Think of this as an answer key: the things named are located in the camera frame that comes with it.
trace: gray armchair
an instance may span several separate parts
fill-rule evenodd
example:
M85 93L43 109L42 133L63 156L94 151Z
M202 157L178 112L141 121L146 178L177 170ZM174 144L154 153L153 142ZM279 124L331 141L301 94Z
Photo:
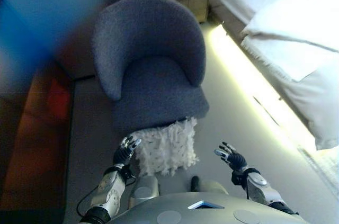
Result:
M209 109L200 84L206 51L194 16L170 0L122 0L105 8L94 38L97 75L122 134Z

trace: white duvet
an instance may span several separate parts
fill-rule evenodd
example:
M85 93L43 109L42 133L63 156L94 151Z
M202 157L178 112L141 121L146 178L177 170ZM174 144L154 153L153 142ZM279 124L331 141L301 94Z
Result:
M242 46L278 73L317 149L339 140L339 0L279 0L258 11Z
M339 0L279 0L255 14L243 33L273 35L339 51Z

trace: floor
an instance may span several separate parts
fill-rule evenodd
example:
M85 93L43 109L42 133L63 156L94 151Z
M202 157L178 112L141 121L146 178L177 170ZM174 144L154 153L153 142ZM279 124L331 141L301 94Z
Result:
M215 26L201 25L207 45L207 69L202 88L210 104L207 116L195 128L195 152L200 161L188 170L158 176L162 193L186 192L190 178L220 182L230 195L244 198L245 192L231 182L231 171L214 155L222 141L236 147L278 190L289 207L310 223L339 223L339 202L323 180L300 155L295 142L271 119L249 94L256 90L247 68L236 68L232 61L242 54L224 34L216 47ZM111 126L111 104L95 78L78 82L75 88L72 138L68 173L67 209L64 223L77 223L77 202L100 181L111 165L112 155L121 140ZM120 211L127 207L129 187ZM85 200L81 212L88 207Z

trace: bed frame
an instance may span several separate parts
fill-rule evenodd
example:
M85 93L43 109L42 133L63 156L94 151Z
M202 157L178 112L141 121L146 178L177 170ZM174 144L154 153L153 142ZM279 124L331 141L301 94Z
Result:
M224 29L230 35L230 37L241 48L248 59L254 64L254 66L262 73L266 80L273 86L273 88L279 93L281 99L290 106L294 113L299 117L301 122L308 128L308 120L300 113L297 107L292 103L288 96L283 91L279 81L269 72L266 66L262 62L253 58L245 49L241 47L243 38L240 36L240 32L245 27L245 24L240 21L220 0L209 0L209 20L217 25L222 24Z

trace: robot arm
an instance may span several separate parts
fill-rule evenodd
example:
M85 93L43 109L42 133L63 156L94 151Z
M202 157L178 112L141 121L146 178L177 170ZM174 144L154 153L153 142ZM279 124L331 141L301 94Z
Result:
M225 142L222 144L223 146L219 146L221 150L216 149L215 154L221 156L221 160L233 170L232 182L242 186L247 192L247 198L285 213L298 215L288 208L279 192L271 188L258 170L247 166L245 158L233 146Z
M133 177L129 170L129 162L140 143L141 139L133 140L133 137L123 139L114 154L114 165L105 171L92 198L90 209L80 223L105 224L118 213L126 181Z

